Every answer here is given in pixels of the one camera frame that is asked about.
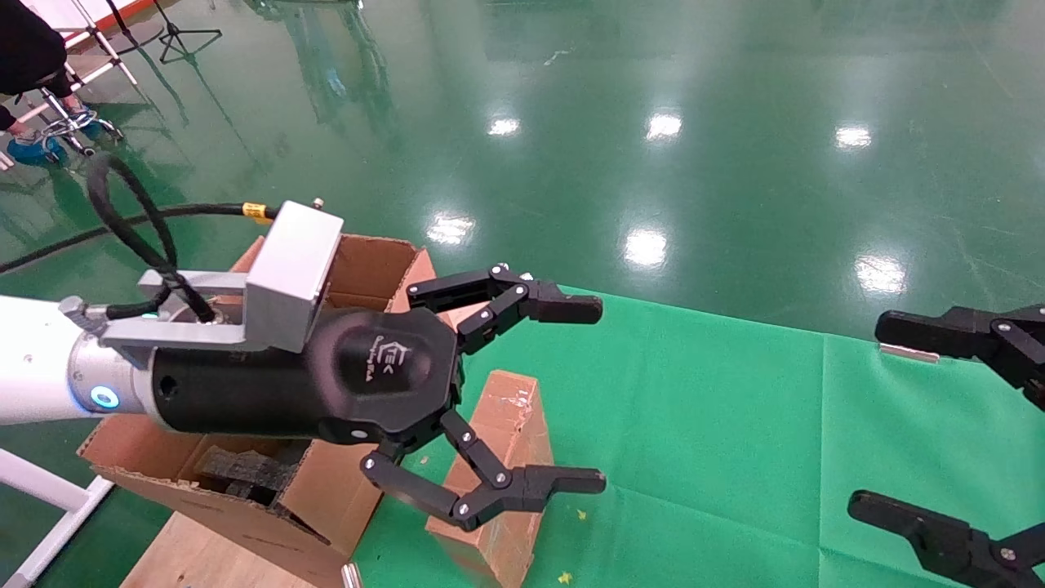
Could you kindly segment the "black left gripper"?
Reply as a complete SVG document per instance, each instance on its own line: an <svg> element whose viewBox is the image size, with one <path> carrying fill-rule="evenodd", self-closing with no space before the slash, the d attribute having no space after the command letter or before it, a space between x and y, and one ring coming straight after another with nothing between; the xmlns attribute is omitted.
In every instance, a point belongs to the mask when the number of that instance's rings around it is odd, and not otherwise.
<svg viewBox="0 0 1045 588"><path fill-rule="evenodd" d="M522 278L500 263L413 283L407 299L415 309L407 313L323 314L299 353L275 347L157 350L152 366L157 414L169 429L184 433L335 444L388 439L362 458L363 475L392 498L466 532L505 511L541 513L557 492L605 491L606 477L598 469L507 468L451 409L460 399L459 351L475 354L524 319L596 324L603 316L600 297L564 293L556 283ZM437 317L475 305L456 332ZM437 432L480 480L473 491L460 496L398 464L405 451L395 443L418 447Z"/></svg>

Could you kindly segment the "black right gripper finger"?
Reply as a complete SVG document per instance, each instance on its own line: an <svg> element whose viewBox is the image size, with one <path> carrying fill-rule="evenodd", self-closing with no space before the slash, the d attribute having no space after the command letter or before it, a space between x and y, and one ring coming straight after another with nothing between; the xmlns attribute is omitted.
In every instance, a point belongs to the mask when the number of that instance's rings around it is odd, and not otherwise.
<svg viewBox="0 0 1045 588"><path fill-rule="evenodd" d="M886 311L874 337L904 349L955 359L977 359L1012 389L1044 408L1044 308L1023 306L1008 312L953 306L938 317Z"/></svg>
<svg viewBox="0 0 1045 588"><path fill-rule="evenodd" d="M972 528L962 519L858 490L847 514L907 540L926 572L969 587L1043 587L1035 569L1044 562L1044 524L1003 539Z"/></svg>

